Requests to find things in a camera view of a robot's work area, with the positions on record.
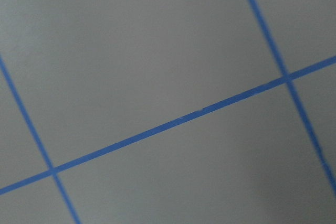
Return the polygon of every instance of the tiled floor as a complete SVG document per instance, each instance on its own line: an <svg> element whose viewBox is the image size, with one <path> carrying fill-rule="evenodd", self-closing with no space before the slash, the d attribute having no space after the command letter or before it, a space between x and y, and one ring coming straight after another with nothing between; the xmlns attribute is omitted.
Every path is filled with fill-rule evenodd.
<svg viewBox="0 0 336 224"><path fill-rule="evenodd" d="M257 2L290 72L336 55L335 0ZM248 0L0 5L2 58L54 166L281 77ZM335 171L326 65L293 82ZM0 222L334 223L333 188L285 81L62 170L64 199L1 76Z"/></svg>

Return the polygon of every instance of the grid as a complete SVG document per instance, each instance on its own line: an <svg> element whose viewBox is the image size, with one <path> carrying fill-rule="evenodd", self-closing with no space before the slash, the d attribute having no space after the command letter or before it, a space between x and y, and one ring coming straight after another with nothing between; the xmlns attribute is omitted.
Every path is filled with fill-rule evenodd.
<svg viewBox="0 0 336 224"><path fill-rule="evenodd" d="M306 113L306 110L301 102L301 99L298 95L298 92L296 90L296 87L295 85L293 84L293 80L295 79L298 79L298 78L301 78L305 75L308 75L310 73L313 73L315 71L318 71L318 70L321 70L327 66L330 66L334 63L336 63L336 56L333 56L333 57L330 57L328 59L325 59L323 61L320 61L320 62L317 62L313 65L310 65L308 67L305 67L303 69L300 69L300 70L297 70L295 72L292 72L292 73L289 73L288 70L287 70L287 67L282 59L282 56L281 56L281 53L280 53L280 50L278 49L277 45L276 45L276 42L275 40L273 39L272 37L272 34L270 32L270 29L268 28L268 25L262 15L262 12L258 6L258 3L256 0L247 0L250 4L250 8L251 8L251 11L254 13L255 15L255 18L257 20L257 23L260 27L260 30L264 36L264 39L265 41L267 42L267 45L272 53L272 56L276 62L276 65L278 67L278 69L280 70L281 72L281 75L282 77L280 78L277 78L275 80L272 80L268 83L265 83L265 84L262 84L262 85L259 85L257 87L254 87L252 89L249 89L247 91L244 91L242 93L239 93L237 95L234 95L230 98L227 98L225 100L222 100L222 101L219 101L217 103L214 103L210 106L207 106L201 110L198 110L198 111L195 111L195 112L192 112L190 114L187 114L185 116L182 116L180 118L177 118L175 120L172 120L172 121L169 121L169 122L166 122L164 124L161 124L157 127L154 127L150 130L147 130L145 132L142 132L140 134L137 134L135 136L132 136L130 138L127 138L125 140L122 140L120 142L117 142L117 143L114 143L112 145L109 145L107 147L104 147L100 150L97 150L95 152L92 152L90 154L87 154L87 155L84 155L82 157L79 157L79 158L76 158L74 160L71 160L67 163L64 163L62 165L59 165L57 167L54 167L53 166L53 163L33 125L33 122L32 120L30 119L29 117L29 114L23 104L23 101L22 99L20 98L20 95L14 85L14 82L6 68L6 65L5 65L5 62L4 60L1 58L0 56L0 68L1 68L1 71L3 73L3 76L9 86L9 89L11 90L11 93L14 97L14 100L27 124L27 127L48 167L48 170L45 171L45 172L42 172L42 173L39 173L39 174L36 174L32 177L28 177L26 179L23 179L19 182L16 182L14 184L11 184L9 186L6 186L4 188L1 188L0 189L0 195L2 194L5 194L5 193L8 193L10 191L13 191L15 189L18 189L18 188L21 188L23 186L26 186L26 185L29 185L31 183L34 183L34 182L37 182L41 179L44 179L46 177L49 177L51 176L53 178L53 180L55 181L55 184L56 186L58 187L58 190L74 220L75 223L82 223L79 219L79 216L71 202L71 199L70 197L68 196L67 192L66 192L66 189L65 187L63 186L62 184L62 181L60 180L59 176L58 176L58 173L62 172L62 171L65 171L67 169L70 169L70 168L73 168L77 165L80 165L82 163L85 163L87 161L90 161L92 159L95 159L97 157L100 157L102 155L105 155L105 154L108 154L110 152L113 152L115 150L118 150L120 148L123 148L125 146L128 146L130 144L133 144L135 142L138 142L140 140L143 140L147 137L150 137L150 136L153 136L153 135L156 135L156 134L159 134L165 130L168 130L168 129L171 129L175 126L178 126L180 124L183 124L185 122L188 122L188 121L191 121L193 119L196 119L200 116L203 116L203 115L206 115L206 114L209 114L211 112L214 112L216 110L219 110L221 108L224 108L226 106L229 106L231 104L234 104L234 103L237 103L241 100L244 100L244 99L247 99L249 97L252 97L254 95L257 95L257 94L260 94L260 93L263 93L267 90L270 90L270 89L273 89L277 86L280 86L280 85L283 85L285 84L287 86L287 89L290 93L290 96L296 106L296 109L300 115L300 118L302 120L302 123L304 124L305 126L305 129L309 135L309 138L310 138L310 141L311 141L311 144L313 145L313 148L316 152L316 155L323 167L323 170L324 170L324 173L329 181L329 184L333 190L333 193L334 195L336 196L336 180L335 180L335 177L332 173L332 170L330 168L330 165L328 164L324 154L323 154L323 151L322 151L322 147L319 143L319 140L315 134L315 131L313 129L313 126L312 126L312 123L310 122L309 118L308 118L308 115Z"/></svg>

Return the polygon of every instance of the diagonal blue line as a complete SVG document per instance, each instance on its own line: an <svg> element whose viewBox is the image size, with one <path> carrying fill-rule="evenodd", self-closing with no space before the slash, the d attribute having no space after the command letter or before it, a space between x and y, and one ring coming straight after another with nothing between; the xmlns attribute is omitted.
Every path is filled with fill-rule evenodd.
<svg viewBox="0 0 336 224"><path fill-rule="evenodd" d="M6 68L6 65L5 65L5 62L3 61L1 55L0 55L0 68L1 68L1 71L4 75L4 78L8 84L8 87L9 89L11 90L11 93L15 99L15 102L17 104L17 106L19 107L20 111L21 111L21 114L27 124L27 127L31 133L31 135L33 136L33 139L39 149L39 151L41 152L41 155L45 161L45 163L47 164L48 168L49 168L49 171L50 173L52 174L53 176L53 179L56 183L56 186L58 187L58 190L59 192L61 193L62 195L62 198L65 202L65 204L67 205L68 209L69 209L69 212L73 218L73 220L75 221L76 224L80 224L80 220L79 220L79 217L75 211L75 208L73 207L71 201L70 201L70 198L68 196L68 194L66 193L66 190L62 184L62 182L60 181L60 179L58 178L57 176L57 173L54 171L54 167L53 167L53 164L51 162L51 159L49 158L49 155L47 153L47 150L45 149L34 125L33 125L33 122L31 121L30 117L29 117L29 114L23 104L23 101L14 85L14 82L12 80L12 78L10 77L10 74Z"/></svg>
<svg viewBox="0 0 336 224"><path fill-rule="evenodd" d="M293 81L292 81L292 78L291 78L291 75L288 74L288 71L287 71L287 68L286 68L286 65L285 65L285 62L284 60L282 59L282 56L280 54L280 51L278 50L277 48L277 45L275 43L275 40L273 39L272 35L271 35L271 32L270 32L270 29L268 28L267 26L267 23L266 23L266 20L264 19L262 13L261 13L261 10L257 4L257 1L256 0L248 0L250 6L251 6L251 9L260 25L260 29L264 35L264 38L265 40L267 41L267 44L273 54L273 57L277 63L277 66L279 68L279 70L281 71L283 77L285 78L286 80L286 85L287 85L287 88L289 90L289 93L295 103L295 106L298 110L298 113L300 114L300 117L301 117L301 120L306 128L306 131L308 132L309 134L309 137L310 137L310 141L315 149L315 152L322 164L322 167L324 169L324 172L328 178L328 181L330 183L330 186L333 190L333 193L336 197L336 181L335 181L335 177L332 173L332 170L330 168L330 165L328 164L327 162L327 159L325 158L324 154L323 154L323 151L322 151L322 147L318 141L318 138L314 132L314 129L313 129L313 126L308 118L308 115L306 113L306 110L304 109L304 106L300 100L300 97L298 95L298 92L293 84Z"/></svg>
<svg viewBox="0 0 336 224"><path fill-rule="evenodd" d="M300 77L306 76L306 75L308 75L310 73L313 73L315 71L318 71L320 69L323 69L323 68L328 67L328 66L330 66L332 64L335 64L335 63L336 63L336 56L333 56L333 57L330 57L330 58L328 58L326 60L323 60L323 61L317 62L317 63L315 63L313 65L310 65L310 66L308 66L306 68L303 68L303 69L300 69L300 70L298 70L296 72L293 72L293 73L290 74L290 77L292 79L298 79ZM256 95L256 94L259 94L259 93L263 93L263 92L265 92L265 91L267 91L269 89L275 88L275 87L277 87L277 86L279 86L281 84L284 84L284 83L285 83L285 79L284 78L278 78L278 79L275 79L275 80L273 80L273 81L271 81L269 83L257 86L255 88L247 90L247 91L245 91L243 93L240 93L238 95L235 95L233 97L225 99L225 100L223 100L221 102L215 103L215 104L213 104L213 105L211 105L211 106L209 106L207 108L212 108L212 110L215 111L215 110L221 109L221 108L223 108L225 106L229 106L230 104L239 102L239 101L241 101L243 99L247 99L247 98L249 98L249 97L251 97L253 95ZM212 110L211 109L208 109L208 110L204 109L204 112L208 111L208 113L210 113ZM197 118L197 116L198 117L202 116L202 114L197 114L195 112L193 112L191 114L188 114L188 115L189 115L189 119L190 120ZM136 136L131 137L133 139L133 141L131 141L130 138L128 138L128 141L127 140L123 140L123 141L118 142L116 144L112 144L112 145L107 146L107 147L105 147L105 148L103 148L101 150L98 150L98 151L93 152L91 154L85 155L83 157L74 159L74 160L69 161L69 162L67 162L65 164L57 166L56 168L54 168L54 171L55 172L62 172L63 170L70 169L70 168L72 168L74 166L80 165L80 164L82 164L84 162L90 161L90 160L92 160L94 158L97 158L99 156L102 156L104 154L113 152L115 150L118 150L118 149L120 149L122 147L125 147L125 146L127 146L129 144L132 144L134 142L137 142L137 141L140 141L142 139L145 139L146 137L149 137L149 135L151 134L152 130L154 130L154 128L146 131L147 132L147 136L146 136L146 134L142 135L142 133L140 133L140 134L138 134ZM51 175L52 175L52 173L48 170L46 172L37 174L35 176L23 179L23 180L21 180L19 182L16 182L16 183L12 184L12 185L9 185L9 186L6 186L4 188L1 188L0 189L0 195L8 193L8 192L10 192L12 190L18 189L20 187L29 185L30 183L33 183L33 182L36 182L38 180L44 179L44 178L46 178L48 176L51 176Z"/></svg>

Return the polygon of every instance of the blue grout line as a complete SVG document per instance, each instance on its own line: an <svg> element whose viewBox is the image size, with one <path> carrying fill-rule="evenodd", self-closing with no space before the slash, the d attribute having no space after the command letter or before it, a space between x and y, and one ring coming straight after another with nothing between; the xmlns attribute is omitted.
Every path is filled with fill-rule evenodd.
<svg viewBox="0 0 336 224"><path fill-rule="evenodd" d="M335 177L332 173L332 170L330 168L330 165L327 162L327 159L325 158L324 154L323 154L323 150L322 147L318 141L318 138L314 132L313 126L308 118L308 115L306 113L306 110L304 109L303 103L301 102L301 99L299 97L299 94L293 84L292 81L292 76L288 74L286 65L284 60L282 59L281 53L278 50L278 47L275 43L275 40L273 39L270 29L268 28L268 25L266 23L266 20L264 19L261 10L257 4L256 0L248 0L250 7L260 25L260 29L264 35L265 40L267 41L267 44L273 54L273 57L277 63L277 66L279 68L279 70L281 71L283 77L286 80L286 85L287 88L289 90L289 93L291 94L291 97L296 105L296 108L298 110L298 113L300 114L301 120L306 128L307 133L309 134L311 143L315 149L315 152L322 164L322 167L324 169L324 172L328 178L328 181L330 183L330 186L333 190L334 196L336 197L336 180Z"/></svg>
<svg viewBox="0 0 336 224"><path fill-rule="evenodd" d="M50 173L52 174L52 176L54 178L56 186L58 187L58 189L59 189L59 191L60 191L60 193L63 197L63 200L64 200L64 202L66 203L66 205L69 209L69 212L70 212L73 220L75 221L76 224L81 224L81 222L79 220L79 217L78 217L78 215L75 211L75 208L73 207L73 205L70 201L70 198L69 198L68 194L66 193L66 191L64 189L63 184L61 183L61 181L59 180L56 172L54 171L54 167L53 167L53 164L51 162L51 159L49 158L47 150L45 149L45 147L44 147L44 145L43 145L43 143L42 143L42 141L41 141L34 125L33 125L33 122L31 121L31 119L29 117L29 114L28 114L28 112L27 112L27 110L26 110L26 108L23 104L23 101L22 101L22 99L21 99L21 97L20 97L20 95L19 95L19 93L18 93L18 91L17 91L17 89L14 85L14 82L12 81L12 78L10 77L10 74L9 74L7 68L6 68L5 62L3 61L1 55L0 55L0 68L1 68L1 71L4 75L4 78L5 78L5 80L8 84L8 87L11 90L11 93L12 93L14 99L15 99L15 102L16 102L17 106L19 107L19 109L21 111L21 114L22 114L22 116L23 116L23 118L24 118L24 120L27 124L27 127L28 127L28 129L29 129L29 131L30 131L30 133L31 133L31 135L32 135L32 137L33 137L33 139L34 139L34 141L35 141L35 143L36 143L44 161L45 161L45 163L46 163L46 165L48 166Z"/></svg>
<svg viewBox="0 0 336 224"><path fill-rule="evenodd" d="M325 67L328 67L328 66L330 66L330 65L332 65L332 64L335 64L335 63L336 63L336 56L333 56L333 57L330 57L330 58L328 58L328 59L326 59L326 60L323 60L323 61L317 62L317 63L315 63L315 64L313 64L313 65L310 65L310 66L308 66L308 67L306 67L306 68L303 68L303 69L300 69L300 70L298 70L298 71L296 71L296 72L293 72L293 73L290 74L290 77L291 77L292 79L298 79L298 78L300 78L300 77L306 76L306 75L308 75L308 74L310 74L310 73L313 73L313 72L315 72L315 71L321 70L321 69L323 69L323 68L325 68ZM215 110L224 108L224 107L226 107L226 106L229 106L229 105L231 105L231 104L233 104L233 103L239 102L239 101L241 101L241 100L243 100L243 99L246 99L246 98L249 98L249 97L251 97L251 96L254 96L254 95L263 93L263 92L265 92L265 91L267 91L267 90L270 90L270 89L275 88L275 87L277 87L277 86L279 86L279 85L282 85L282 84L284 84L285 82L286 82L286 81L285 81L284 78L278 78L278 79L275 79L275 80L273 80L273 81L271 81L271 82L269 82L269 83L266 83L266 84L257 86L257 87L255 87L255 88L252 88L252 89L250 89L250 90L247 90L247 91L245 91L245 92L243 92L243 93L240 93L240 94L238 94L238 95L235 95L235 96L230 97L230 98L228 98L228 99L225 99L225 100L223 100L223 101L221 101L221 102L218 102L218 103L215 103L215 104L213 104L213 105L210 105L210 106L206 107L206 108L212 108L212 110L211 110L211 109L206 110L206 108L203 109L203 110L204 110L204 111L207 111L207 113L210 113L210 112L212 112L212 111L215 111ZM190 114L186 115L186 116L189 116L189 120L188 120L188 121L190 121L190 120L192 120L192 119L196 119L197 117L200 117L200 116L202 116L202 115L206 115L206 114L207 114L207 113L204 113L204 114L197 114L196 112L193 112L193 113L190 113ZM147 134L148 134L148 132L151 132L151 131L153 131L154 129L155 129L155 128L146 131ZM158 132L156 132L156 133L153 131L153 132L152 132L152 133L153 133L152 135L158 134L158 133L160 133L160 132L162 132L162 131L165 130L165 129L163 129L163 128L161 128L161 129L162 129L161 131L158 131ZM139 138L140 136L143 136L142 139L145 139L146 137L149 137L149 135L146 136L145 132L143 132L143 133L140 133L140 134L138 134L138 135L136 135L136 136L133 136L133 137L131 137L131 138L132 138L133 140L136 140L136 139L137 139L137 141L140 141L140 140L142 140L142 139ZM74 160L69 161L69 162L67 162L67 163L65 163L65 164L62 164L62 165L60 165L60 166L57 166L56 168L54 168L54 171L57 172L57 173L58 173L58 172L62 172L63 170L70 169L70 168L72 168L72 167L74 167L74 166L80 165L80 164L82 164L82 163L84 163L84 162L87 162L87 161L90 161L90 160L92 160L92 159L94 159L94 158L99 157L99 156L97 156L97 154L100 154L100 156L102 156L102 155L104 155L104 154L113 152L113 151L118 150L118 149L120 149L120 148L122 148L122 147L125 147L125 146L127 146L127 145L130 145L130 144L132 144L132 143L134 143L134 142L137 142L137 141L133 141L133 142L132 142L132 141L130 140L131 138L128 138L128 139L123 140L123 141L121 141L121 142L112 144L112 145L107 146L107 147L105 147L105 148L103 148L103 149L101 149L101 150L98 150L98 151L96 151L96 152L87 154L87 155L85 155L85 156L82 156L82 157L80 157L80 158L74 159ZM29 184L31 184L31 183L33 183L33 182L36 182L36 181L41 180L41 179L44 179L44 178L46 178L46 177L48 177L48 176L51 176L51 175L52 175L52 173L48 170L48 171L46 171L46 172L37 174L37 175L35 175L35 176L32 176L32 177L23 179L23 180L21 180L21 181L19 181L19 182L16 182L16 183L12 184L12 185L9 185L9 186L6 186L6 187L4 187L4 188L1 188L1 189L0 189L0 195L5 194L5 193L8 193L8 192L10 192L10 191L12 191L12 190L18 189L18 188L20 188L20 187L29 185Z"/></svg>

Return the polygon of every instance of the blue grid line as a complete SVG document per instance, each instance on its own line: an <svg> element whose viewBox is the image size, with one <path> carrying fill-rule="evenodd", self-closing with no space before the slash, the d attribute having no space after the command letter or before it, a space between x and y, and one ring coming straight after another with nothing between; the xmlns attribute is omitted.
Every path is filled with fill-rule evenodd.
<svg viewBox="0 0 336 224"><path fill-rule="evenodd" d="M44 147L44 145L43 145L43 143L42 143L42 141L41 141L34 125L33 125L33 122L30 119L30 116L29 116L29 114L28 114L28 112L27 112L27 110L26 110L26 108L23 104L23 101L22 101L22 99L21 99L21 97L20 97L20 95L19 95L19 93L18 93L18 91L17 91L17 89L14 85L14 82L13 82L12 78L10 77L9 72L7 71L5 62L2 60L1 55L0 55L0 68L1 68L1 71L4 75L4 78L5 78L5 80L8 84L8 87L11 90L11 93L14 97L14 100L15 100L15 102L16 102L16 104L17 104L17 106L18 106L26 124L27 124L27 127L28 127L28 129L29 129L29 131L30 131L30 133L31 133L31 135L32 135L32 137L33 137L33 139L34 139L34 141L35 141L35 143L36 143L44 161L45 161L45 163L46 163L46 165L49 168L50 174L53 176L53 179L56 183L56 186L57 186L60 194L62 195L62 198L63 198L65 204L67 205L68 210L69 210L73 220L75 221L76 224L81 224L81 222L79 220L79 217L76 213L76 210L75 210L73 204L71 203L71 200L70 200L70 198L69 198L69 196L68 196L68 194L65 190L65 187L63 186L60 178L57 176L57 173L54 171L53 163L51 162L51 159L50 159L50 157L47 153L47 150L45 149L45 147Z"/></svg>
<svg viewBox="0 0 336 224"><path fill-rule="evenodd" d="M288 70L286 68L285 62L282 59L281 53L276 45L275 40L272 37L272 34L270 32L270 29L268 28L268 25L266 23L266 20L264 19L261 9L258 6L258 3L256 0L248 0L250 7L255 15L255 18L258 21L258 24L260 26L260 29L264 35L264 38L268 44L269 49L271 50L273 57L277 63L277 66L279 70L282 73L282 76L286 80L286 85L289 90L289 93L293 99L293 102L298 110L298 113L300 114L301 120L306 128L307 133L309 134L310 141L315 149L315 152L322 164L322 167L324 169L324 172L328 178L329 184L333 190L334 196L336 197L336 180L332 173L332 170L330 168L330 165L328 164L327 159L325 158L322 150L322 146L319 143L319 140L316 136L316 133L314 132L314 128L308 118L308 115L306 113L306 110L304 109L303 103L301 102L301 99L299 97L299 94L293 84L292 77L289 75Z"/></svg>
<svg viewBox="0 0 336 224"><path fill-rule="evenodd" d="M333 56L333 57L330 57L330 58L325 59L323 61L317 62L317 63L315 63L313 65L310 65L310 66L308 66L306 68L303 68L303 69L300 69L298 71L295 71L295 72L293 72L293 73L290 74L290 77L291 77L291 79L298 79L298 78L306 76L306 75L308 75L310 73L313 73L315 71L321 70L321 69L323 69L325 67L328 67L328 66L330 66L332 64L335 64L335 63L336 63L336 56ZM162 131L168 130L168 129L170 129L172 127L175 127L175 126L177 126L179 124L182 124L182 123L185 123L187 121L196 119L196 118L198 118L198 117L200 117L202 115L206 115L206 114L211 113L213 111L216 111L216 110L219 110L219 109L224 108L226 106L229 106L229 105L231 105L233 103L236 103L236 102L239 102L241 100L244 100L244 99L247 99L249 97L252 97L254 95L263 93L263 92L265 92L267 90L270 90L270 89L275 88L275 87L277 87L279 85L282 85L285 82L286 81L285 81L284 77L282 77L282 78L275 79L275 80L273 80L273 81L271 81L269 83L257 86L257 87L252 88L252 89L249 89L249 90L247 90L245 92L242 92L240 94L237 94L237 95L235 95L233 97L230 97L230 98L227 98L227 99L225 99L223 101L220 101L220 102L217 102L215 104L212 104L212 105L210 105L210 106L208 106L208 107L206 107L206 108L204 108L204 109L202 109L200 111L195 111L193 113L190 113L190 114L185 115L185 116L183 116L181 118L175 119L175 120L173 120L171 122L162 124L162 125L160 125L158 127L152 128L150 130L147 130L147 131L145 131L143 133L135 135L135 136L133 136L131 138L128 138L126 140L123 140L121 142L109 145L109 146L107 146L105 148L102 148L102 149L96 151L96 152L90 153L88 155L82 156L80 158L74 159L74 160L69 161L69 162L67 162L65 164L62 164L60 166L57 166L57 167L54 168L54 171L56 173L59 173L59 172L62 172L63 170L70 169L72 167L75 167L75 166L80 165L80 164L82 164L84 162L90 161L90 160L92 160L94 158L97 158L99 156L102 156L102 155L105 155L107 153L110 153L110 152L113 152L115 150L118 150L121 147L125 147L127 145L132 144L132 143L135 143L137 141L145 139L145 138L147 138L147 137L149 137L151 135L158 134L158 133L160 133ZM20 187L29 185L29 184L31 184L33 182L39 181L39 180L44 179L44 178L46 178L48 176L51 176L51 171L49 171L49 170L45 171L45 172L42 172L42 173L39 173L37 175L34 175L32 177L23 179L23 180L21 180L19 182L16 182L14 184L11 184L9 186L1 188L0 189L0 195L8 193L8 192L10 192L12 190L18 189Z"/></svg>

